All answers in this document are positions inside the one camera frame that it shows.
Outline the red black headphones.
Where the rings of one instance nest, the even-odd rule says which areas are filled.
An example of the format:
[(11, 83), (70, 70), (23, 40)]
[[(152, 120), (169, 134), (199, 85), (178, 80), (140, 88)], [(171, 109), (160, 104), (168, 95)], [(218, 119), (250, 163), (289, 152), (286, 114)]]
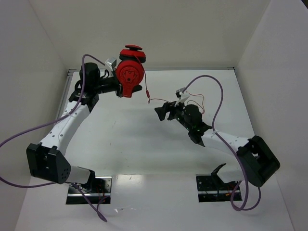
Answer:
[(120, 52), (121, 62), (116, 69), (116, 77), (122, 85), (123, 97), (131, 98), (134, 87), (138, 86), (144, 76), (142, 64), (146, 62), (146, 55), (142, 47), (126, 45)]

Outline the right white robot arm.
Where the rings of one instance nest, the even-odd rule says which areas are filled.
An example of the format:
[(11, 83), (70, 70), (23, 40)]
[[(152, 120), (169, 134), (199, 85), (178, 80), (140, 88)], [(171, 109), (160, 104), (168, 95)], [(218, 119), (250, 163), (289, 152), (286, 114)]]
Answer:
[(178, 121), (186, 128), (188, 136), (195, 144), (237, 157), (244, 167), (248, 182), (256, 187), (262, 187), (281, 166), (260, 136), (243, 138), (215, 131), (202, 120), (202, 113), (196, 105), (171, 102), (154, 110), (161, 121)]

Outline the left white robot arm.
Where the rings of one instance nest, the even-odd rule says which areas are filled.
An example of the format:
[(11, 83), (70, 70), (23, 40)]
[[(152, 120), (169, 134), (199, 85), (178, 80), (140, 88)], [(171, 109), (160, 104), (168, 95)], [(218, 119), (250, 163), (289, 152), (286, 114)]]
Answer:
[(111, 77), (101, 76), (95, 63), (83, 63), (80, 88), (75, 88), (63, 115), (37, 144), (29, 144), (26, 156), (31, 176), (52, 183), (78, 185), (87, 192), (97, 186), (93, 170), (71, 165), (65, 158), (68, 145), (82, 122), (90, 115), (102, 93), (116, 92), (130, 98), (142, 89), (144, 70), (137, 60), (121, 61)]

